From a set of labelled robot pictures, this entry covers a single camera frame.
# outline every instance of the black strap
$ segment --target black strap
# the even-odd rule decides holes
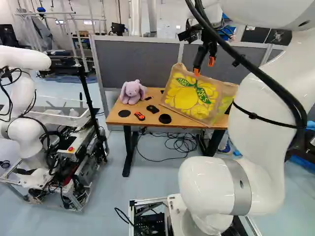
[[[274,120],[271,120],[271,119],[267,119],[267,118],[264,118],[264,117],[260,117],[259,115],[257,115],[257,114],[254,113],[254,112],[249,112],[249,111],[245,110],[244,108],[241,108],[240,106],[238,106],[238,105],[234,102],[234,100],[233,100],[232,104],[233,104],[238,110],[240,110],[241,112],[247,114],[247,115],[249,116],[249,118],[251,118],[251,119],[259,119],[259,120],[262,120],[262,121],[267,122],[267,123],[271,123],[271,124],[275,124],[275,125],[283,126],[283,127],[287,127],[287,128],[292,128],[292,129],[305,129],[305,128],[306,128],[306,127],[299,127],[299,126],[292,125],[292,124],[285,124],[285,123],[277,122],[277,121],[274,121]]]

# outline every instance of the black pole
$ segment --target black pole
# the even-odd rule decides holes
[[[83,66],[80,66],[78,68],[78,76],[79,76],[80,81],[82,83],[83,91],[84,91],[85,97],[87,99],[87,104],[88,104],[88,107],[89,107],[89,110],[90,110],[90,113],[91,113],[91,120],[92,120],[93,126],[95,128],[96,136],[97,136],[97,139],[98,139],[98,148],[101,150],[102,155],[104,156],[103,160],[107,161],[106,155],[107,155],[107,153],[109,151],[107,139],[106,139],[106,136],[101,136],[101,134],[99,132],[99,126],[98,126],[98,123],[97,123],[97,118],[96,118],[95,113],[94,113],[92,100],[91,100],[88,84],[87,84],[87,81],[86,81],[86,73],[84,71],[84,67]]]

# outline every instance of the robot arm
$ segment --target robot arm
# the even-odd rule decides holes
[[[231,215],[267,214],[279,209],[284,201],[286,150],[296,131],[306,124],[306,112],[315,102],[311,63],[315,30],[310,29],[315,26],[315,16],[310,14],[315,10],[315,2],[220,0],[220,5],[237,23],[299,31],[293,32],[283,54],[260,69],[218,38],[222,48],[252,72],[240,84],[235,103],[246,111],[294,128],[251,119],[232,106],[228,131],[243,158],[235,161],[192,157],[181,165],[182,198],[196,225],[210,235],[224,232],[231,223]],[[206,20],[198,21],[208,31],[212,30],[206,27]],[[296,60],[302,59],[296,66]]]
[[[13,72],[15,81],[12,85],[9,102],[2,108],[1,114],[11,110],[8,115],[0,118],[0,137],[16,140],[20,145],[20,156],[28,158],[34,156],[42,149],[38,137],[42,132],[40,125],[31,119],[17,118],[32,103],[34,98],[34,81],[29,72],[33,70],[45,70],[50,67],[50,58],[44,53],[34,50],[0,46],[0,68],[5,66],[20,68],[22,72]]]

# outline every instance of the light blue floor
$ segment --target light blue floor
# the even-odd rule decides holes
[[[36,81],[38,94],[78,98],[80,84]],[[96,106],[101,107],[97,84],[89,85]],[[140,152],[151,159],[179,157],[164,147],[164,138],[145,136]],[[128,201],[136,198],[163,197],[178,193],[177,172],[182,160],[154,163],[137,154],[129,178],[122,177],[126,151],[123,132],[109,136],[108,164],[101,171],[96,189],[83,214],[74,214],[41,206],[30,206],[0,185],[1,236],[127,236],[128,226],[118,218],[114,207],[127,212]],[[17,158],[13,141],[0,140],[0,160]],[[315,175],[294,163],[285,165],[286,199],[274,214],[255,217],[264,236],[315,235]]]

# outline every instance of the stuffed animal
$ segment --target stuffed animal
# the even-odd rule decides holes
[[[147,88],[140,84],[140,80],[124,82],[120,93],[120,100],[123,104],[134,105],[144,99]]]

